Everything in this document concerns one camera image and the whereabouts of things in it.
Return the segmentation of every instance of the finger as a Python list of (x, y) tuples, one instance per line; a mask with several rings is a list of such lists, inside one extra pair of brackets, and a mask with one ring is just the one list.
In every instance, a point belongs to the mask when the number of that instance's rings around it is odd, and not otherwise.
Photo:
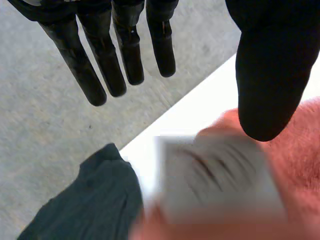
[(103, 105), (107, 95), (80, 42), (76, 16), (40, 25), (55, 43), (88, 101), (94, 106)]
[(176, 72), (176, 61), (172, 45), (172, 18), (179, 0), (147, 0), (146, 19), (152, 39), (154, 56), (163, 77)]
[(126, 77), (131, 85), (141, 84), (145, 79), (141, 62), (140, 37), (136, 28), (144, 6), (144, 0), (112, 1), (113, 25)]
[(236, 56), (239, 120), (250, 137), (275, 138), (297, 109), (320, 49), (320, 25), (243, 32)]
[(86, 39), (110, 94), (113, 97), (120, 97), (126, 93), (127, 87), (116, 55), (116, 48), (109, 33), (111, 1), (107, 0), (104, 4), (100, 4), (100, 9), (96, 9), (92, 1), (85, 3), (79, 5), (81, 8), (78, 9), (78, 17)]

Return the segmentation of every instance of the hand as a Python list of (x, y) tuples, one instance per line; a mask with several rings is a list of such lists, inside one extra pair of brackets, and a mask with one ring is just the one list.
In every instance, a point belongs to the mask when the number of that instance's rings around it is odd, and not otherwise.
[[(110, 94), (120, 97), (127, 87), (109, 30), (111, 16), (128, 82), (144, 81), (140, 38), (136, 25), (145, 0), (9, 0), (22, 14), (40, 23), (53, 40), (88, 101), (101, 106), (107, 100), (78, 36), (78, 16)], [(163, 77), (176, 71), (170, 18), (179, 0), (146, 0), (146, 17), (155, 59)]]
[[(106, 102), (106, 93), (80, 43), (77, 13), (110, 94), (122, 96), (126, 84), (109, 35), (111, 0), (65, 1), (68, 3), (9, 0), (28, 19), (40, 22), (89, 102), (100, 106)], [(169, 20), (177, 4), (178, 0), (146, 0), (153, 50), (164, 77), (173, 75), (176, 69)], [(235, 66), (239, 120), (253, 139), (274, 139), (301, 100), (320, 51), (319, 4), (316, 0), (226, 0), (229, 13), (242, 32)], [(144, 74), (136, 24), (144, 0), (113, 0), (112, 6), (128, 81), (140, 84)]]
[(159, 206), (142, 215), (129, 240), (309, 240), (301, 225), (275, 215), (234, 213), (220, 217), (192, 215), (186, 223), (170, 224)]

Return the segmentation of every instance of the dark green fabric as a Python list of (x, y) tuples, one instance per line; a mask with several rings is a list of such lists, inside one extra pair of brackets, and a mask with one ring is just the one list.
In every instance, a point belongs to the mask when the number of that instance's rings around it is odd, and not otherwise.
[(125, 240), (141, 207), (134, 170), (108, 144), (80, 165), (75, 181), (39, 210), (18, 240)]

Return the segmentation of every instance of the black rubber fingertip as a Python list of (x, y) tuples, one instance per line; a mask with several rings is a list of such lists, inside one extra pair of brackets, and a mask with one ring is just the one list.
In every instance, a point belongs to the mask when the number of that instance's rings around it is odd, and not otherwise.
[(145, 80), (141, 62), (140, 45), (126, 45), (121, 49), (126, 77), (131, 85), (142, 84)]
[(282, 124), (269, 125), (266, 124), (266, 121), (259, 123), (258, 119), (248, 118), (247, 116), (243, 117), (239, 114), (239, 120), (245, 134), (257, 141), (268, 142), (276, 138), (282, 132), (290, 119), (282, 122)]
[(88, 101), (91, 105), (95, 106), (95, 107), (100, 107), (103, 106), (106, 102), (107, 102), (107, 94), (99, 94), (94, 98), (88, 98)]
[(176, 73), (176, 61), (172, 38), (157, 39), (152, 42), (154, 56), (162, 77), (168, 78)]

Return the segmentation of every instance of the black glove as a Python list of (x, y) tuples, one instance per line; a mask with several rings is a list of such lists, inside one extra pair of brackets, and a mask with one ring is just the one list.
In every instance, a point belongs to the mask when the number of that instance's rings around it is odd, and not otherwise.
[[(109, 30), (111, 17), (122, 61), (130, 84), (144, 81), (140, 38), (136, 25), (144, 0), (9, 0), (31, 21), (37, 21), (54, 41), (88, 101), (101, 106), (107, 95), (88, 59), (78, 35), (78, 16), (110, 94), (120, 97), (127, 87)], [(147, 22), (160, 73), (176, 71), (169, 20), (179, 0), (147, 0)]]
[(288, 124), (320, 50), (320, 0), (226, 0), (242, 31), (236, 55), (239, 119), (259, 141)]
[[(18, 10), (21, 9), (15, 4), (17, 1), (21, 3), (21, 0), (9, 1)], [(79, 1), (78, 6), (83, 5), (83, 1)], [(133, 4), (128, 0), (125, 4), (121, 3), (124, 2), (120, 0), (114, 2), (115, 29), (129, 82), (140, 83), (143, 81), (143, 70), (138, 47), (139, 37), (134, 25), (142, 11), (142, 2), (134, 1)], [(153, 49), (160, 73), (164, 77), (175, 72), (169, 19), (177, 4), (178, 0), (147, 0), (146, 3)], [(308, 83), (311, 68), (318, 57), (320, 0), (226, 0), (226, 4), (231, 17), (242, 31), (236, 57), (240, 123), (250, 137), (259, 141), (269, 141), (275, 138), (291, 119)], [(59, 9), (55, 7), (56, 13), (59, 12), (59, 16), (67, 15), (61, 4), (59, 6)], [(35, 12), (37, 18), (52, 21), (52, 15), (48, 11), (48, 8), (45, 8), (45, 11)], [(34, 12), (28, 14), (24, 15), (32, 20)], [(76, 45), (82, 48), (78, 40), (76, 42)], [(87, 59), (82, 49), (81, 53), (83, 59)], [(90, 102), (101, 105), (105, 101), (104, 92), (94, 71), (89, 70), (92, 67), (89, 67), (89, 63), (86, 66), (86, 74), (92, 75), (88, 77), (92, 79), (91, 82), (81, 81), (82, 78), (78, 81), (84, 85), (82, 89), (88, 99), (90, 93), (94, 93), (93, 99), (89, 99)], [(118, 84), (119, 90), (116, 92), (121, 95), (120, 93), (125, 92), (121, 73), (112, 74), (119, 76), (119, 80), (114, 82)]]

